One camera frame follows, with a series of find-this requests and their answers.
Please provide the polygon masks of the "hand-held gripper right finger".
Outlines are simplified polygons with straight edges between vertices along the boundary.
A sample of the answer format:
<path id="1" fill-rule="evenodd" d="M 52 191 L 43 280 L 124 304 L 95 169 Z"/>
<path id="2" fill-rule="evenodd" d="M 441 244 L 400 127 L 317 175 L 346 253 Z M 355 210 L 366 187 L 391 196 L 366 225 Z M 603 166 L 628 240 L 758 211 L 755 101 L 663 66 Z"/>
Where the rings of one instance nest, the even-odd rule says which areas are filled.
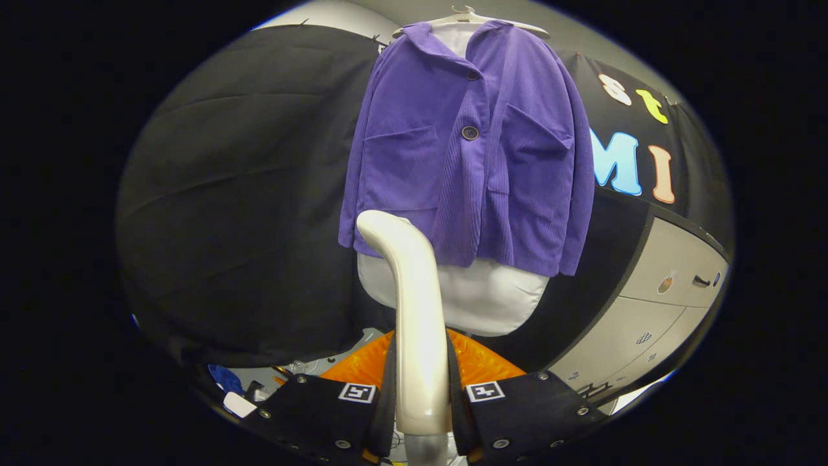
<path id="1" fill-rule="evenodd" d="M 609 421 L 550 371 L 526 373 L 458 331 L 446 344 L 453 441 L 470 464 L 537 464 Z"/>

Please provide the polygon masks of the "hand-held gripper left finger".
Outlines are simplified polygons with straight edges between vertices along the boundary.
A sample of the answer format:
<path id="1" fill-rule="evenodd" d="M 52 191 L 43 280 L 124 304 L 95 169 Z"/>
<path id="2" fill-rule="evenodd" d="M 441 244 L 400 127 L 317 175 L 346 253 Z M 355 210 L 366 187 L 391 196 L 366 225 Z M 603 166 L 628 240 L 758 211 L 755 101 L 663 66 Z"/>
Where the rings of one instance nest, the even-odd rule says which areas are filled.
<path id="1" fill-rule="evenodd" d="M 257 408 L 257 434 L 314 465 L 377 465 L 395 430 L 395 333 L 321 375 L 292 375 Z"/>

